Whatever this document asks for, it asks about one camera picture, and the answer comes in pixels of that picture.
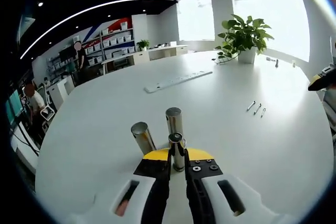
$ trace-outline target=potted plant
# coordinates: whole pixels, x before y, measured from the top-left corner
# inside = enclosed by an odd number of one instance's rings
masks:
[[[232,14],[235,19],[224,20],[222,26],[227,32],[218,34],[223,38],[223,45],[216,47],[221,50],[218,53],[219,60],[223,58],[236,58],[242,63],[254,63],[255,54],[262,53],[266,48],[265,39],[274,39],[265,29],[271,28],[264,23],[262,18],[252,19],[247,17],[247,21]]]
[[[147,51],[147,48],[149,47],[149,40],[143,39],[137,43],[137,46],[140,51]]]

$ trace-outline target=led strip light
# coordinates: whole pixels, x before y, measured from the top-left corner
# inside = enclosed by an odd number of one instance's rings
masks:
[[[54,28],[58,27],[60,24],[68,21],[69,19],[73,18],[73,17],[76,17],[82,13],[85,13],[89,10],[93,10],[93,9],[96,9],[96,8],[99,8],[99,7],[102,7],[102,6],[106,6],[106,5],[111,5],[111,4],[116,4],[116,3],[122,3],[122,2],[128,2],[128,1],[138,1],[138,0],[117,0],[117,1],[112,1],[112,2],[107,2],[107,3],[104,3],[104,4],[100,4],[100,5],[96,5],[96,6],[93,6],[93,7],[90,7],[90,8],[87,8],[85,10],[82,10],[76,14],[73,14],[71,15],[70,17],[67,17],[66,19],[62,20],[61,22],[57,23],[56,25],[54,25],[52,28],[50,28],[49,30],[47,30],[45,33],[43,33],[40,37],[38,37],[28,48],[27,50],[21,55],[20,57],[20,60],[28,53],[28,51],[40,40],[42,39],[48,32],[50,32],[51,30],[53,30]]]

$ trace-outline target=white round table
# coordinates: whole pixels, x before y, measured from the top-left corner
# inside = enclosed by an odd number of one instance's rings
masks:
[[[215,157],[274,212],[300,217],[324,192],[333,171],[328,120],[298,67],[256,57],[215,65],[216,52],[147,62],[76,87],[56,114],[40,150],[36,195],[63,220],[92,206],[98,191],[133,173],[142,153],[131,126],[149,125],[156,146],[168,142],[165,110],[183,111],[188,147]],[[148,94],[144,87],[200,70],[213,73]],[[255,100],[266,107],[253,116]],[[172,173],[163,223],[192,223],[184,173]]]

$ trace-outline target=machine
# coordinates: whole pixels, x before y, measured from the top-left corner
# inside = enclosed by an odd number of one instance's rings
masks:
[[[330,37],[332,63],[313,77],[308,86],[309,91],[318,91],[336,84],[336,36]]]
[[[66,223],[162,223],[174,151],[171,146],[146,154],[128,181],[98,193],[87,212],[71,215]],[[266,208],[259,193],[239,178],[223,173],[209,153],[193,148],[180,151],[195,224],[297,223],[291,216]]]

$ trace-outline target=bright window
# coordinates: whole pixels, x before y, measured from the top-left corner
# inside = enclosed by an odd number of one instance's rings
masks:
[[[215,40],[211,0],[177,1],[180,40]]]
[[[310,39],[303,0],[233,0],[234,13],[247,19],[263,18],[275,39],[267,47],[309,61]]]

